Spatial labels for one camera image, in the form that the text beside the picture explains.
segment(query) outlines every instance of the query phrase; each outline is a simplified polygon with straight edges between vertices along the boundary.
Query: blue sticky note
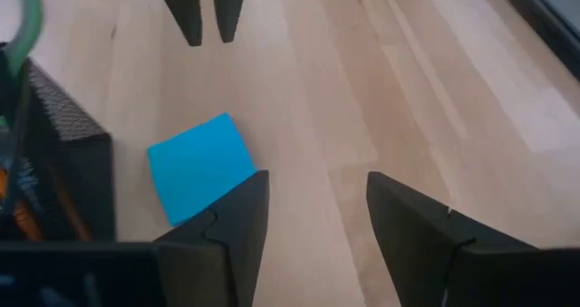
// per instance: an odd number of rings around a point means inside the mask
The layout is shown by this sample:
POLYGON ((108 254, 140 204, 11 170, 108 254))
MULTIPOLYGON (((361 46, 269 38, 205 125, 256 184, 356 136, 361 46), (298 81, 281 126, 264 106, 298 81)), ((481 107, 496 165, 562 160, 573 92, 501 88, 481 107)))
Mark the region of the blue sticky note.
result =
POLYGON ((159 200, 172 226, 203 211, 256 173, 227 113, 153 145, 147 153, 159 200))

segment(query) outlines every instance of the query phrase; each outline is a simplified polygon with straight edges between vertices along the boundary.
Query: wooden floor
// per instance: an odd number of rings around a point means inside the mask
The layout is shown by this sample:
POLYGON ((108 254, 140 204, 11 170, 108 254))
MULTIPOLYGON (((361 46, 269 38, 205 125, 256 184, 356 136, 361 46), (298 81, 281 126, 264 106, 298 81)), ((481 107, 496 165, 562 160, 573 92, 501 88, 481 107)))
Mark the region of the wooden floor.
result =
MULTIPOLYGON (((271 170, 255 306, 399 304, 369 170, 530 244, 580 245, 580 86, 506 0, 246 0, 227 45, 202 0, 200 48, 162 0, 45 5, 34 58, 116 140, 120 239, 169 229, 145 149, 235 118, 271 170)), ((3 14, 0 37, 16 24, 3 14)))

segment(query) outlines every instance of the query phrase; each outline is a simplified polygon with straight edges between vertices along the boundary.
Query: green cable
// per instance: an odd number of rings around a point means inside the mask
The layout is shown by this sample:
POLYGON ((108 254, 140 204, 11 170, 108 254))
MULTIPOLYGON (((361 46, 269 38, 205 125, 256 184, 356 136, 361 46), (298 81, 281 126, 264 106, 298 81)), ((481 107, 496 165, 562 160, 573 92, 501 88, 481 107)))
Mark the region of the green cable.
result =
POLYGON ((23 21, 16 37, 6 45, 10 73, 18 75, 28 53, 32 51, 43 28, 43 0, 21 0, 23 21))

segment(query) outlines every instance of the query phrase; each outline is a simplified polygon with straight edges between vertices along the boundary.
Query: blue paper square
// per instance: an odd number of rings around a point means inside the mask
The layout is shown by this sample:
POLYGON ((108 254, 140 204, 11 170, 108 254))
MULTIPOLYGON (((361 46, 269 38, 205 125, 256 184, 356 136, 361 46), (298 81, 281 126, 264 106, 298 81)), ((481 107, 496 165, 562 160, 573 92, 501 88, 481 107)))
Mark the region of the blue paper square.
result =
POLYGON ((224 113, 148 148, 153 182, 172 226, 190 219, 256 173, 224 113))

